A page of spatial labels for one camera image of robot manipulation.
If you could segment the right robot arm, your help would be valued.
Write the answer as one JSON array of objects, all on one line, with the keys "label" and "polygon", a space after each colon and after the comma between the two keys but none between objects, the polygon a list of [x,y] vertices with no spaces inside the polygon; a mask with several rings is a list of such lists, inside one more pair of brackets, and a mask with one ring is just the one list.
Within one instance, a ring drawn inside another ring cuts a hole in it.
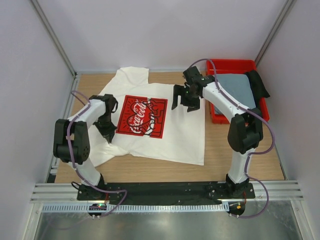
[{"label": "right robot arm", "polygon": [[247,112],[248,107],[231,96],[213,75],[203,76],[196,66],[183,72],[183,85],[174,85],[172,109],[183,105],[188,112],[200,109],[205,99],[219,108],[229,122],[227,141],[232,149],[230,169],[224,190],[231,198],[239,198],[249,186],[248,169],[252,155],[263,139],[261,111]]}]

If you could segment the white t shirt red print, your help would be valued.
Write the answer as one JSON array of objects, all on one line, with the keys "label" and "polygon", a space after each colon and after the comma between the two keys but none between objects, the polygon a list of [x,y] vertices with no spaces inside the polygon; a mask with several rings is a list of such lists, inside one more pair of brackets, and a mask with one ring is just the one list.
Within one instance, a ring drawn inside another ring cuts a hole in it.
[{"label": "white t shirt red print", "polygon": [[89,158],[95,167],[116,156],[166,160],[204,165],[205,101],[188,112],[183,105],[172,109],[173,84],[149,83],[149,69],[122,67],[100,92],[112,94],[118,108],[111,115],[116,126],[108,143],[91,126]]}]

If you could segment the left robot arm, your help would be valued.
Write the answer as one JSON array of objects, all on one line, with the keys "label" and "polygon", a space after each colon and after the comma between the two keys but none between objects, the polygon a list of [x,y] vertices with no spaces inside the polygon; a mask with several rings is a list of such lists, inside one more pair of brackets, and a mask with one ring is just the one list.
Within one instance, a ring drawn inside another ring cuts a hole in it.
[{"label": "left robot arm", "polygon": [[101,200],[109,193],[100,172],[90,160],[89,128],[111,143],[117,127],[112,114],[118,109],[118,101],[112,94],[92,95],[85,98],[87,104],[68,119],[58,119],[54,126],[53,155],[69,164],[81,179],[79,190],[88,190],[93,199]]}]

